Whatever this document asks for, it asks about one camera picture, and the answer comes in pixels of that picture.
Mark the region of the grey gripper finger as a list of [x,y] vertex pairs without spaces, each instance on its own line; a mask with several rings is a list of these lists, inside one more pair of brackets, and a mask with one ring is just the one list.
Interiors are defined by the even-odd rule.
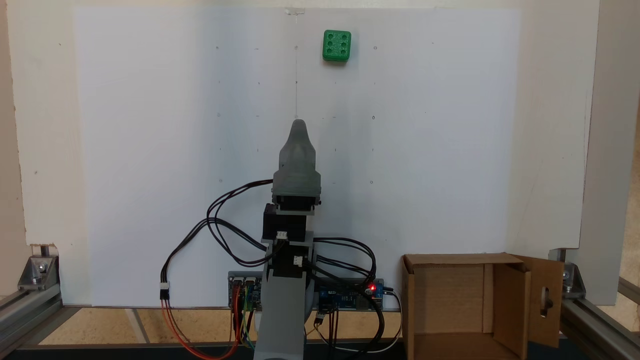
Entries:
[[295,119],[278,156],[278,170],[287,165],[310,167],[316,170],[316,150],[311,142],[306,122]]

